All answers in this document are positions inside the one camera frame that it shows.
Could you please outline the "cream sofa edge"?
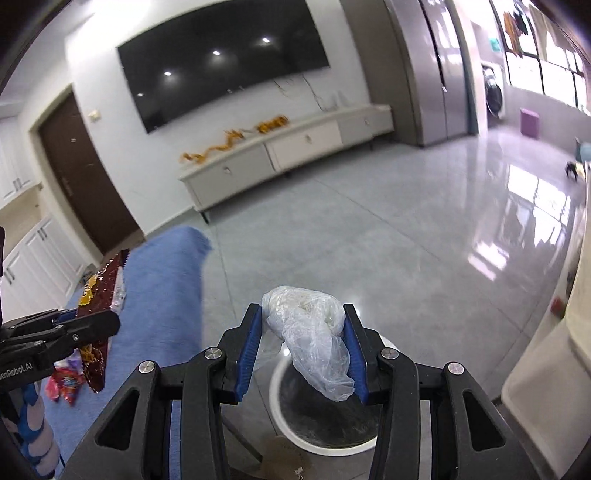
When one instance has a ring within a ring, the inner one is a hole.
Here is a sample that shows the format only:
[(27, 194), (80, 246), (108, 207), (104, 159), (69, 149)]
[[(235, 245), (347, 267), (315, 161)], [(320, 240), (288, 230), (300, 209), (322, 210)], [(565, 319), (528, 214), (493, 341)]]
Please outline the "cream sofa edge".
[(590, 199), (575, 215), (552, 301), (502, 387), (518, 434), (553, 479), (579, 478), (590, 449)]

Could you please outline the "golden dragon ornament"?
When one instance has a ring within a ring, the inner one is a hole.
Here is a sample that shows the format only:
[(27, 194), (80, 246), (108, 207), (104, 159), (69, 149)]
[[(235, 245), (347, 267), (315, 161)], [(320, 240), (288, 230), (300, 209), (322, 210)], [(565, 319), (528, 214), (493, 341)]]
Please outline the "golden dragon ornament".
[(242, 143), (243, 140), (252, 137), (253, 135), (266, 135), (274, 130), (286, 127), (290, 124), (290, 119), (284, 115), (278, 115), (273, 119), (259, 122), (249, 129), (232, 129), (224, 132), (224, 143), (221, 145), (212, 145), (207, 147), (204, 152), (190, 153), (183, 152), (179, 161), (181, 163), (193, 163), (197, 165), (204, 164), (211, 155), (216, 152), (228, 152), (235, 148), (236, 145)]

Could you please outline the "black wall television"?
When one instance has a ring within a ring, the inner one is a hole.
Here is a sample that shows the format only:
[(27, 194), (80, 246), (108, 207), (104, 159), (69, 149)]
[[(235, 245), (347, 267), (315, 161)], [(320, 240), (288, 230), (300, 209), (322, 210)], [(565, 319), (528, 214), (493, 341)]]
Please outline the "black wall television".
[(222, 1), (117, 48), (146, 132), (220, 97), (329, 67), (304, 1)]

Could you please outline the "blue shaggy rug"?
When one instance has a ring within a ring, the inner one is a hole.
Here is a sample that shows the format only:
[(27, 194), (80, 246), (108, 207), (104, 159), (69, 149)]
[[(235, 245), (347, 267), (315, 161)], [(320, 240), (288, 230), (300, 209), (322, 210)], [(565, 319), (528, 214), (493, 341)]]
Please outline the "blue shaggy rug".
[(67, 461), (139, 363), (165, 367), (201, 350), (202, 266), (211, 242), (197, 228), (173, 227), (132, 250), (123, 268), (126, 297), (107, 355), (105, 387), (84, 385), (73, 405), (44, 398), (45, 416)]

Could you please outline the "dark red snack wrapper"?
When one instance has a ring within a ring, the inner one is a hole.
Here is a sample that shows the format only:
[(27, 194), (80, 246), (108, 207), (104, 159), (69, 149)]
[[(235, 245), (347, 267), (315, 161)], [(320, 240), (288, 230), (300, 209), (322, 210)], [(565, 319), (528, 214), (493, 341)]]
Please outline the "dark red snack wrapper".
[(119, 329), (126, 289), (124, 266), (128, 249), (120, 250), (86, 282), (78, 300), (76, 318), (90, 320), (90, 342), (78, 347), (86, 383), (94, 393), (105, 386), (109, 338)]

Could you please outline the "clear plastic bag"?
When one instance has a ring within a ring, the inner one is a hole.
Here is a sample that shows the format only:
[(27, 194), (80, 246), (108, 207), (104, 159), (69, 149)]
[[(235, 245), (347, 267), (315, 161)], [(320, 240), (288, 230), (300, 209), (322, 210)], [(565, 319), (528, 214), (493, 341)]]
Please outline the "clear plastic bag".
[(349, 377), (351, 355), (342, 333), (345, 310), (339, 300), (320, 291), (279, 286), (263, 295), (263, 334), (254, 367), (259, 369), (290, 351), (294, 368), (325, 398), (342, 402), (355, 392)]

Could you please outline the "purple stool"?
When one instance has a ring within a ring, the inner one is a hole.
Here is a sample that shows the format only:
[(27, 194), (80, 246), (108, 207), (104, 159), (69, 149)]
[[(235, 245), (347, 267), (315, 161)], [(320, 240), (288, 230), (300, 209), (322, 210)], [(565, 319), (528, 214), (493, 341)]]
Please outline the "purple stool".
[(540, 137), (540, 116), (537, 112), (521, 108), (520, 109), (520, 131), (521, 134), (532, 139)]

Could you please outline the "white TV console cabinet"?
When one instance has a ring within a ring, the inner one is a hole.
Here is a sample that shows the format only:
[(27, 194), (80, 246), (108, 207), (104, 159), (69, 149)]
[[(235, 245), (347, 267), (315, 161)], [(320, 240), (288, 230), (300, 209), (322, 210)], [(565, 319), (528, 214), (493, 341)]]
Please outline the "white TV console cabinet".
[(362, 105), (295, 121), (250, 135), (229, 151), (181, 169), (195, 211), (221, 202), (305, 164), (394, 132), (392, 108)]

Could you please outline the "blue white striped sleeve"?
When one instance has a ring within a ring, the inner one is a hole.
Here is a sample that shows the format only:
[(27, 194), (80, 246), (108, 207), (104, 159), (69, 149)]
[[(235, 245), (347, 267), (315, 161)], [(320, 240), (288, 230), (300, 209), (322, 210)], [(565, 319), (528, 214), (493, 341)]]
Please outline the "blue white striped sleeve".
[(60, 462), (60, 450), (45, 417), (39, 388), (35, 383), (19, 390), (22, 405), (16, 423), (22, 439), (20, 451), (41, 479), (53, 479)]

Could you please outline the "white shoe cabinet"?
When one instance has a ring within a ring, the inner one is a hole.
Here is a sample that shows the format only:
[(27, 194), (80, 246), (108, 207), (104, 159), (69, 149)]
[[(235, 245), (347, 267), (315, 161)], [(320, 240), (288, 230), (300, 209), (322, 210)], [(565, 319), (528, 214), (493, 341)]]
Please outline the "white shoe cabinet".
[(1, 120), (1, 305), (8, 321), (64, 307), (86, 267), (60, 223), (41, 205), (14, 118)]

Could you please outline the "dark brown door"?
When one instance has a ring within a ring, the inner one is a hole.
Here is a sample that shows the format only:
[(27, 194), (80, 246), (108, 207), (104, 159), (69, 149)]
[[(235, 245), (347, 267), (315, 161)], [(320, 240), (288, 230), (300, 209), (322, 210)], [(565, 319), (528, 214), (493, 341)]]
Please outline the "dark brown door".
[(38, 134), (70, 207), (101, 252), (139, 230), (106, 173), (73, 94), (52, 111)]

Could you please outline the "white round trash bin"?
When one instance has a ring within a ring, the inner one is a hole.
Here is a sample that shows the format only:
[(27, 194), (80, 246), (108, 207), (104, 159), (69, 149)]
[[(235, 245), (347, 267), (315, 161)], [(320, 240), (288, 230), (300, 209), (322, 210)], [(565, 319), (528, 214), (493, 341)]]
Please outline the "white round trash bin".
[(357, 395), (342, 402), (325, 398), (294, 369), (287, 346), (276, 355), (269, 406), (280, 433), (312, 454), (353, 456), (377, 444), (381, 408), (363, 405)]

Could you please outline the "red colourful snack wrapper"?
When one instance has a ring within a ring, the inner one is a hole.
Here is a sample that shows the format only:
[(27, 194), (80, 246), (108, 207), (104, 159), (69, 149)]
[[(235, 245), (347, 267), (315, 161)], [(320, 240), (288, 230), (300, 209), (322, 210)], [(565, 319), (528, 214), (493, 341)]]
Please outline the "red colourful snack wrapper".
[(63, 400), (73, 406), (84, 383), (82, 360), (79, 352), (75, 351), (66, 359), (54, 363), (54, 371), (44, 387), (45, 395), (53, 402)]

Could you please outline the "washing machine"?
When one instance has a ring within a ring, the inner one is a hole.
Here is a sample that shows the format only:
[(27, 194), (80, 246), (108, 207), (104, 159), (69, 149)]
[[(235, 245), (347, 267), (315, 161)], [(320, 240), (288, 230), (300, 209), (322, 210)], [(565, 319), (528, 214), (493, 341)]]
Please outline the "washing machine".
[(488, 121), (498, 124), (505, 117), (505, 94), (503, 72), (499, 65), (483, 63), (483, 79)]

